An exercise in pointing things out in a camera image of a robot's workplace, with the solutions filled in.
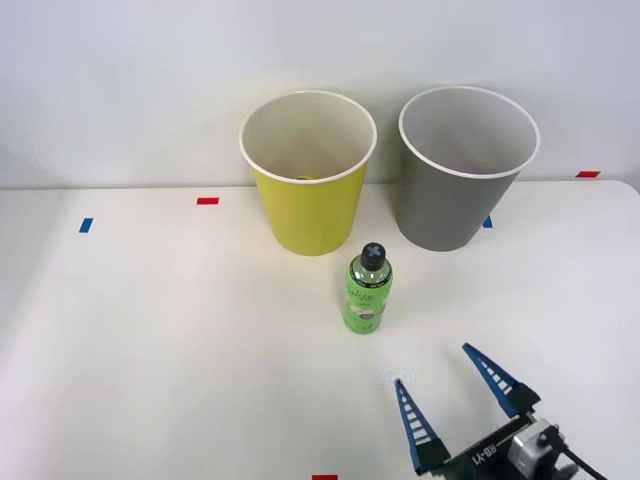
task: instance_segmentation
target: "white wall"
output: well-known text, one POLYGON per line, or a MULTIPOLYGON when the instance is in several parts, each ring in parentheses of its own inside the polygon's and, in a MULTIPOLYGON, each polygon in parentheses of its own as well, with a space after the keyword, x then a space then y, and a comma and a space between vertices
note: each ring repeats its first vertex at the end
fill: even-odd
POLYGON ((402 104, 493 88, 543 135, 529 178, 640 185, 640 7, 602 0, 4 0, 0 187, 226 185, 253 179, 238 128, 305 87, 378 123, 388 179, 402 104))

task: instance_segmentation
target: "paper cup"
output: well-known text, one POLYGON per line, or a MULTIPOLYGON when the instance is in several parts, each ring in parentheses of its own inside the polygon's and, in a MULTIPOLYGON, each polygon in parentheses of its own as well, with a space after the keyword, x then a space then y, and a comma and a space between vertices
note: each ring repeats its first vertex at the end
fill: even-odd
POLYGON ((249 116, 240 149, 286 249, 324 255, 349 238, 376 140, 369 112, 331 92, 292 93, 249 116))
POLYGON ((476 87, 416 95, 400 112, 399 128, 396 221, 407 239, 434 251, 466 245, 540 147, 524 108, 476 87))

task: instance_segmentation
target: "cup rim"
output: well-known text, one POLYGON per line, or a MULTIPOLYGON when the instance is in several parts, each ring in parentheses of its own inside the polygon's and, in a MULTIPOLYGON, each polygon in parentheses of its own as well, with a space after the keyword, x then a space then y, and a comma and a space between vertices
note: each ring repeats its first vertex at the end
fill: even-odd
POLYGON ((511 175, 514 175, 514 174, 520 172, 527 165, 529 165, 529 163, 531 163, 531 161, 538 154, 538 150, 540 150, 540 130, 538 129, 538 125, 536 124, 536 121, 533 119, 531 114, 529 112, 527 112, 524 109, 524 107, 522 107, 522 105, 514 102, 509 97, 505 97, 504 95, 502 95, 500 93, 494 92, 492 90, 487 90, 486 88, 472 87, 472 86, 469 86, 469 85, 445 85, 445 86, 441 86, 441 87, 430 88, 429 90, 425 90, 424 92, 420 92, 417 95, 413 96, 405 104, 405 106, 402 107, 402 110, 400 111, 400 117, 398 118, 398 128, 400 130, 400 136, 402 137, 402 141, 404 142, 404 144, 409 148, 409 150, 411 150, 411 152, 416 157, 418 157, 420 160, 422 160, 426 164, 432 166, 433 168, 436 168, 436 169, 438 169, 438 170, 440 170, 442 172, 448 173, 450 175, 454 175, 456 177, 464 177, 464 178, 472 178, 472 179, 483 179, 483 180, 489 180, 489 179, 492 179, 492 178, 509 177, 511 175), (443 165, 440 165, 439 163, 429 159, 426 155, 423 155, 422 153, 420 153, 418 151, 418 149, 415 148, 413 146, 413 144, 409 141, 409 139, 407 138, 407 136, 406 136, 406 134, 404 132, 404 126, 403 126, 404 115, 407 112, 408 108, 411 106, 411 104, 413 104, 415 101, 417 101, 418 99, 420 99, 424 95, 428 95, 430 93, 434 93, 434 92, 437 92, 437 91, 440 91, 440 90, 473 90, 475 92, 479 92, 479 93, 483 93, 483 94, 486 94, 486 95, 490 95, 490 96, 496 97, 496 98, 498 98, 500 100, 503 100, 503 101, 509 103, 510 105, 514 106, 517 110, 520 111, 520 113, 522 113, 527 118, 527 120, 529 120, 529 123, 533 127, 533 130, 534 130, 535 135, 536 135, 536 146, 533 149, 533 152, 531 153, 529 158, 525 162, 523 162, 522 164, 517 166, 516 168, 512 168, 511 170, 507 170, 505 172, 488 173, 488 174, 475 174, 475 173, 460 172, 458 170, 453 170, 451 168, 447 168, 447 167, 445 167, 443 165))
POLYGON ((330 92, 328 90, 296 90, 295 92, 291 92, 291 93, 287 93, 286 95, 280 95, 276 98, 272 98, 271 100, 268 100, 266 102, 264 102, 263 104, 259 105, 257 108, 255 108, 248 116, 247 118, 244 120, 244 122, 242 122, 242 126, 240 127, 240 151, 242 152, 242 156, 244 157, 244 159, 249 163, 249 165, 251 165, 254 169, 256 169, 258 172, 262 173, 263 175, 266 175, 274 180, 278 180, 281 182, 285 182, 285 183, 292 183, 292 184, 296 184, 296 185, 318 185, 321 183, 328 183, 328 182, 333 182, 335 180, 339 180, 343 177, 346 177, 347 175, 352 174, 353 172, 359 170, 363 165, 365 165, 367 163, 367 161, 369 160, 369 158, 371 157, 371 155, 373 154, 373 151, 376 148, 376 144, 378 143, 378 129, 376 128, 376 123, 373 120, 373 117, 371 116, 371 114, 367 111, 366 108, 364 108, 362 105, 360 105, 358 102, 356 102, 355 100, 352 100, 349 97, 346 97, 344 95, 340 95, 339 93, 334 93, 334 92, 330 92), (340 100, 344 100, 352 105, 354 105, 358 110, 360 110, 365 118, 369 121, 369 125, 371 126, 371 130, 373 132, 373 136, 371 138, 371 146, 369 147, 369 150, 367 151, 367 153, 364 155, 364 157, 362 157, 362 160, 360 160, 358 163, 356 163, 353 167, 349 168, 348 170, 345 170, 344 172, 340 172, 336 175, 333 175, 331 177, 324 177, 324 178, 316 178, 313 180, 298 180, 295 178, 288 178, 288 177, 281 177, 280 175, 276 175, 275 173, 271 173, 268 170, 266 170, 265 168, 261 167, 260 165, 258 165, 256 162, 253 161, 253 159, 249 156, 249 154, 247 153, 246 149, 244 148, 244 142, 243 142, 243 136, 244 136, 244 131, 247 127, 247 123, 249 122, 249 120, 251 120, 251 117, 253 117, 253 115, 260 110, 263 107, 266 107, 267 105, 269 105, 272 102, 276 102, 278 100, 281 100, 283 98, 286 97, 291 97, 294 95, 301 95, 301 94, 308 94, 308 93, 314 93, 314 94, 321 94, 321 95, 327 95, 327 96, 331 96, 334 98, 339 98, 340 100))

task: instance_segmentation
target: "bottle label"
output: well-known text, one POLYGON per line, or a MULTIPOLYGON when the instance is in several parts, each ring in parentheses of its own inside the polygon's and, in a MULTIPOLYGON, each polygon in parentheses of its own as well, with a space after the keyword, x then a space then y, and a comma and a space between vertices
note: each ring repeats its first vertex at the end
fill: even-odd
POLYGON ((392 272, 389 272, 382 282, 366 284, 355 278, 353 267, 349 268, 343 317, 351 330, 371 333, 378 328, 391 290, 392 277, 392 272))

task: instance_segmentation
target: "blue tape marker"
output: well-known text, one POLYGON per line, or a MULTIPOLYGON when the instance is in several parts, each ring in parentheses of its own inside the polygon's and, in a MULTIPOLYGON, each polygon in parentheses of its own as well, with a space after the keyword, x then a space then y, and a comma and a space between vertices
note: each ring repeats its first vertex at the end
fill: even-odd
POLYGON ((92 223, 93 218, 85 218, 82 221, 82 225, 80 225, 80 231, 78 233, 89 233, 89 229, 91 228, 92 223))

